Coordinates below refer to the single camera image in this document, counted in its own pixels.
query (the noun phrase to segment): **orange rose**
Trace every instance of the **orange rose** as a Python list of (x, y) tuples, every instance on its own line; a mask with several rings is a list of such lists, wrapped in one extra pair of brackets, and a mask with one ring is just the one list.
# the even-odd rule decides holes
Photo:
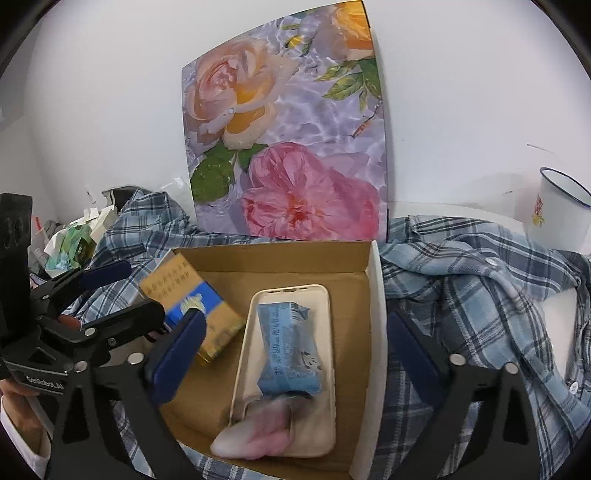
[(344, 2), (335, 5), (333, 25), (345, 38), (348, 60), (359, 60), (374, 54), (374, 44), (363, 2)]
[(187, 131), (203, 145), (221, 137), (229, 150), (251, 148), (277, 116), (274, 102), (297, 68), (256, 38), (234, 38), (210, 50), (187, 89)]

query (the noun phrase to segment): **white wall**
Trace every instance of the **white wall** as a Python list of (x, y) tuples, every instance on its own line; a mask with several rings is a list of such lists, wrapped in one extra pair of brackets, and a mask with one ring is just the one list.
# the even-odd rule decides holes
[(30, 128), (24, 116), (0, 132), (1, 192), (32, 196), (33, 215), (37, 215), (42, 222), (57, 217), (37, 164)]
[[(86, 185), (97, 195), (186, 178), (181, 68), (318, 3), (61, 0), (41, 26), (25, 93), (60, 215), (80, 214)], [(523, 219), (540, 166), (591, 185), (591, 82), (530, 0), (366, 7), (389, 102), (392, 199)]]
[(31, 32), (0, 79), (0, 193), (32, 196), (33, 215), (45, 222), (56, 218), (56, 210), (23, 115), (27, 70), (37, 33), (38, 28)]

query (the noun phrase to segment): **human hand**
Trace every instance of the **human hand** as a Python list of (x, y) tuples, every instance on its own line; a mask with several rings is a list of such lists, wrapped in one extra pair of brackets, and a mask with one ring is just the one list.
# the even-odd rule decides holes
[[(59, 322), (73, 329), (80, 329), (80, 322), (74, 317), (60, 315)], [(45, 429), (33, 412), (26, 397), (35, 397), (39, 392), (27, 388), (13, 378), (0, 380), (2, 405), (16, 430), (34, 453), (39, 453)]]

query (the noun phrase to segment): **green leaf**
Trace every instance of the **green leaf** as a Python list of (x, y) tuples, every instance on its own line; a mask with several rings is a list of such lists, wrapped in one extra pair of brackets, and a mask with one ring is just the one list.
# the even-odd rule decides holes
[(345, 73), (349, 73), (357, 66), (356, 60), (347, 60), (342, 65), (333, 65), (326, 69), (326, 73), (316, 79), (317, 82), (324, 82), (325, 80), (332, 80), (337, 77), (342, 77)]
[(359, 111), (363, 113), (363, 111), (368, 107), (368, 90), (367, 88), (363, 88), (361, 93), (359, 94)]
[(333, 100), (344, 100), (357, 92), (362, 86), (363, 74), (351, 73), (350, 75), (337, 80), (323, 97)]
[(264, 150), (265, 148), (267, 148), (269, 145), (263, 145), (261, 143), (255, 143), (252, 148), (249, 148), (248, 150), (240, 150), (238, 152), (238, 163), (240, 165), (240, 167), (244, 170), (244, 171), (248, 171), (248, 167), (251, 164), (251, 159), (252, 156), (259, 153), (261, 150)]
[(219, 157), (207, 157), (197, 165), (191, 176), (193, 200), (199, 203), (214, 202), (228, 194), (232, 183), (234, 183), (232, 164), (220, 160)]
[(226, 145), (220, 140), (213, 148), (210, 148), (205, 152), (205, 156), (207, 158), (216, 157), (223, 161), (230, 161), (234, 156), (234, 153), (236, 152), (234, 152), (234, 150), (228, 150)]
[(310, 53), (311, 46), (312, 46), (312, 42), (308, 42), (306, 45), (304, 45), (304, 48), (301, 49), (300, 57), (305, 57), (306, 55), (308, 55), (308, 53)]
[(317, 82), (324, 82), (325, 80), (332, 80), (333, 78), (339, 77), (339, 72), (341, 70), (341, 65), (333, 65), (332, 67), (328, 67), (326, 69), (326, 73), (321, 75), (316, 79)]
[(291, 14), (292, 17), (294, 18), (299, 18), (302, 19), (304, 18), (306, 15), (308, 14), (308, 10), (304, 10), (303, 12), (298, 12), (296, 14)]
[(379, 84), (378, 64), (375, 59), (359, 60), (359, 66), (363, 73), (363, 82), (376, 98), (382, 98), (382, 89)]

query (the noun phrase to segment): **blue gripper pad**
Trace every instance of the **blue gripper pad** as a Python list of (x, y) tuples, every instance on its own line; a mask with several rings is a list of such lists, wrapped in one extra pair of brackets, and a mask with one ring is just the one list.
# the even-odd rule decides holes
[(404, 312), (388, 305), (388, 342), (421, 400), (434, 408), (447, 396), (447, 353)]
[(86, 270), (80, 280), (85, 290), (96, 290), (131, 275), (131, 264), (127, 260), (119, 260), (104, 267)]
[(144, 368), (154, 405), (174, 398), (206, 332), (205, 315), (200, 310), (189, 309), (174, 329), (154, 344)]

